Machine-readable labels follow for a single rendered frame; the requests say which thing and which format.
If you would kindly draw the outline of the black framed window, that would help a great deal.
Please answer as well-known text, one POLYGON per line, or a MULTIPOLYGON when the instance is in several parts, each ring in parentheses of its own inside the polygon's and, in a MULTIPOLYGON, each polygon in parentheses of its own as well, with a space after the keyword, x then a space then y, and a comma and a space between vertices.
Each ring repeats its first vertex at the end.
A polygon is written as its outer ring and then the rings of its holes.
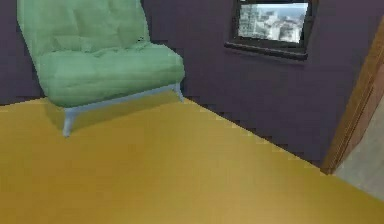
POLYGON ((319 0, 233 0, 226 48, 305 61, 319 0))

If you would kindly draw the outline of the brown wooden door frame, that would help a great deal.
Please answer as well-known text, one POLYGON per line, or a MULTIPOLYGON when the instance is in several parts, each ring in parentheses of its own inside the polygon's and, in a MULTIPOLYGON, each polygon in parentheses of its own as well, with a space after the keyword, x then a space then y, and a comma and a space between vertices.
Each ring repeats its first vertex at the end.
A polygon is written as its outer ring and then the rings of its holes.
POLYGON ((378 25, 369 52, 365 57, 358 79, 349 97, 345 111, 336 128, 335 135, 320 167, 325 174, 332 174, 342 162, 363 110, 374 89, 379 68, 384 63, 384 15, 378 25))

